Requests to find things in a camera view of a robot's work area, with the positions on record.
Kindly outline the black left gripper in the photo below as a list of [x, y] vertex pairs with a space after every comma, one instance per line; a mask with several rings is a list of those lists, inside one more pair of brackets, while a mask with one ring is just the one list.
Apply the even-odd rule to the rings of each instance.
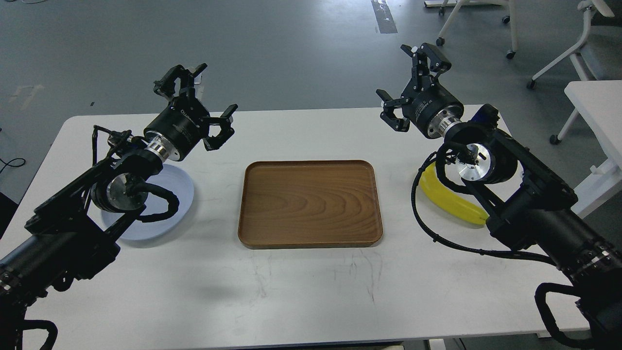
[[[144, 136], [160, 135], [173, 149], [169, 159], [183, 161], [202, 139], [207, 151], [220, 149], [235, 133], [232, 127], [237, 104], [228, 106], [219, 117], [210, 117], [209, 111], [196, 99], [195, 78], [206, 68], [202, 63], [194, 70], [177, 65], [154, 82], [154, 93], [169, 102], [158, 116], [144, 128]], [[209, 135], [210, 127], [218, 127], [217, 135]]]

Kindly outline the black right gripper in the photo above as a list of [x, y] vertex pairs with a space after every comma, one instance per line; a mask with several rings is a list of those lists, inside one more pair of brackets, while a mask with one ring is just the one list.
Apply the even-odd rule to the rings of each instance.
[[[393, 99], [384, 89], [376, 89], [382, 100], [380, 119], [397, 132], [407, 132], [413, 124], [428, 139], [441, 138], [464, 115], [464, 104], [439, 82], [440, 75], [452, 67], [448, 58], [429, 43], [417, 47], [401, 45], [412, 60], [411, 79], [402, 97]], [[401, 109], [402, 118], [395, 114]]]

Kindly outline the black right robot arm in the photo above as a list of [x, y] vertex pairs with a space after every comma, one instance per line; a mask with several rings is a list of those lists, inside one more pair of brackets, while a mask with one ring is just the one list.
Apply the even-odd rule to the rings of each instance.
[[[412, 60], [411, 79], [399, 98], [377, 89], [380, 118], [406, 132], [415, 125], [429, 139], [442, 138], [417, 171], [411, 205], [420, 228], [444, 246], [502, 259], [536, 261], [555, 266], [569, 285], [542, 283], [535, 302], [546, 331], [555, 341], [576, 349], [621, 348], [621, 252], [571, 210], [578, 197], [568, 184], [499, 128], [500, 114], [491, 104], [463, 121], [464, 105], [439, 82], [451, 62], [429, 43], [401, 47]], [[415, 195], [424, 171], [434, 173], [445, 189], [472, 195], [488, 213], [491, 237], [506, 251], [475, 249], [451, 242], [431, 230], [417, 211]], [[549, 293], [577, 297], [591, 337], [568, 337], [546, 299]]]

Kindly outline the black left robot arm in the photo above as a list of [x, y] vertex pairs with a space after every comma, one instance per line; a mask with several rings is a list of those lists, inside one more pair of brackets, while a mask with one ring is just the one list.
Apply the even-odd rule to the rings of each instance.
[[195, 79], [206, 68], [178, 65], [154, 82], [154, 93], [168, 104], [143, 135], [93, 127], [93, 166], [34, 210], [25, 224], [29, 239], [1, 260], [3, 350], [20, 350], [27, 330], [46, 331], [41, 348], [51, 350], [58, 328], [26, 319], [27, 308], [49, 287], [64, 292], [109, 266], [120, 252], [117, 240], [135, 221], [165, 221], [177, 213], [177, 195], [148, 182], [165, 161], [183, 161], [199, 142], [207, 151], [220, 149], [234, 135], [238, 106], [211, 117], [195, 95]]

